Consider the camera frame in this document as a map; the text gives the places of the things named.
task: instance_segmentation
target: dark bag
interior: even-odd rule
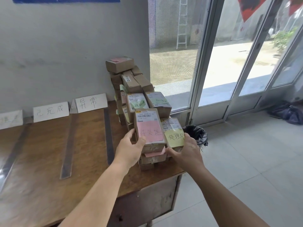
[[[198,146],[201,147],[202,144],[204,146],[208,145],[207,133],[203,128],[199,126],[188,125],[183,127],[183,131],[185,133],[188,133],[190,137],[194,138],[197,141]]]
[[[283,119],[288,123],[303,125],[303,113],[287,101],[282,101],[267,110],[272,117]]]

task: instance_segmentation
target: stack of cardboard boxes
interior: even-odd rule
[[[146,138],[139,160],[141,170],[152,169],[155,163],[167,160],[166,147],[181,151],[184,132],[178,119],[170,117],[171,105],[161,92],[154,91],[134,59],[121,57],[105,63],[115,89],[116,113],[121,125],[128,130],[136,129],[134,141]]]

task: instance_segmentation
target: trash can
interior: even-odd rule
[[[203,128],[195,125],[188,125],[183,127],[183,131],[188,133],[190,137],[197,141],[197,145],[200,147],[200,149],[203,148],[203,145],[208,145],[207,133]]]

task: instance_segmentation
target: hand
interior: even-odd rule
[[[185,133],[184,137],[184,147],[180,153],[170,147],[167,147],[165,152],[170,154],[183,170],[191,173],[197,168],[204,167],[204,163],[196,140],[188,133]]]
[[[123,167],[127,174],[129,168],[131,168],[139,160],[142,152],[142,148],[146,143],[145,137],[140,137],[136,144],[131,143],[132,135],[135,129],[131,129],[123,139],[121,139],[116,149],[114,164],[119,164]]]

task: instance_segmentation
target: blue poster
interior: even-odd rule
[[[120,0],[13,0],[14,3],[120,2]]]

